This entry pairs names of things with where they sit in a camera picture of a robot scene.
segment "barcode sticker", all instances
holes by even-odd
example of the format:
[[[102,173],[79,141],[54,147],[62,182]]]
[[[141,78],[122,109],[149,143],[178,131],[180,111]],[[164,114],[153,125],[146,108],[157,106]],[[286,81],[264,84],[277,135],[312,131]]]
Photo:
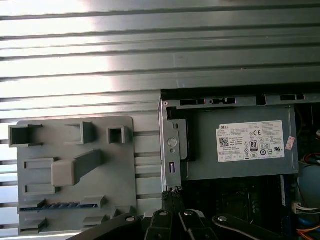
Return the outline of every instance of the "barcode sticker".
[[[285,149],[291,151],[294,147],[295,140],[296,139],[293,136],[289,136],[288,141],[286,142]]]

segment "power supply label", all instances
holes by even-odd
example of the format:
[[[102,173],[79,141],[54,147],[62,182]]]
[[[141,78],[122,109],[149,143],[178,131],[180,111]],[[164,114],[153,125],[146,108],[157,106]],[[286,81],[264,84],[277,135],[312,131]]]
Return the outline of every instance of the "power supply label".
[[[220,163],[285,157],[282,121],[221,124],[216,139]]]

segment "colored wires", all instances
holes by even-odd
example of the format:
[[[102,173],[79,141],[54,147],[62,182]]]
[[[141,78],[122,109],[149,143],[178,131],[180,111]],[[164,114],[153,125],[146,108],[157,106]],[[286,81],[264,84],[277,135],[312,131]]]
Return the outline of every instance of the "colored wires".
[[[317,164],[320,164],[320,160],[316,160],[315,163],[311,163],[310,159],[311,158],[314,158],[314,157],[317,157],[317,156],[320,156],[320,152],[315,152],[315,153],[309,153],[309,154],[306,154],[304,155],[303,157],[303,161],[306,163],[306,164],[309,164],[309,165],[317,165]]]
[[[303,238],[303,239],[307,239],[307,240],[313,240],[312,237],[306,235],[309,232],[315,231],[317,229],[320,228],[320,225],[315,226],[315,227],[311,227],[311,228],[307,228],[307,229],[297,229],[296,232]]]
[[[320,214],[320,208],[303,207],[300,204],[295,205],[296,214]]]
[[[296,231],[303,239],[314,240],[312,237],[305,235],[303,232]]]

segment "gray plastic panel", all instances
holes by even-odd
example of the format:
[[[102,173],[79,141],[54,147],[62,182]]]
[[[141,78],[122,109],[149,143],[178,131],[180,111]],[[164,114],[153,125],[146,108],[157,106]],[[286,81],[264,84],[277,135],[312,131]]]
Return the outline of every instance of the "gray plastic panel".
[[[42,127],[28,140],[43,145],[17,148],[21,234],[81,230],[94,225],[88,219],[109,219],[115,209],[137,208],[131,117],[23,121],[18,126],[31,124]],[[109,129],[125,129],[125,141],[110,143]],[[62,183],[71,177],[58,163],[74,163],[74,185],[54,186],[52,173]],[[45,219],[39,228],[33,224]]]
[[[216,129],[221,124],[282,121],[284,146],[296,138],[295,111],[288,106],[237,107],[193,114],[189,131],[194,134],[195,161],[183,163],[184,180],[205,180],[298,173],[297,141],[284,158],[218,162]]]

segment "metal side panel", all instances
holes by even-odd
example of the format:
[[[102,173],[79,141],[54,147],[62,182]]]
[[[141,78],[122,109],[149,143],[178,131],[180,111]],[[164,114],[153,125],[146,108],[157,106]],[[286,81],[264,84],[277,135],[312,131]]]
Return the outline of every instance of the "metal side panel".
[[[318,0],[0,1],[0,236],[17,234],[9,125],[132,117],[137,205],[160,208],[160,90],[319,83],[319,10]]]

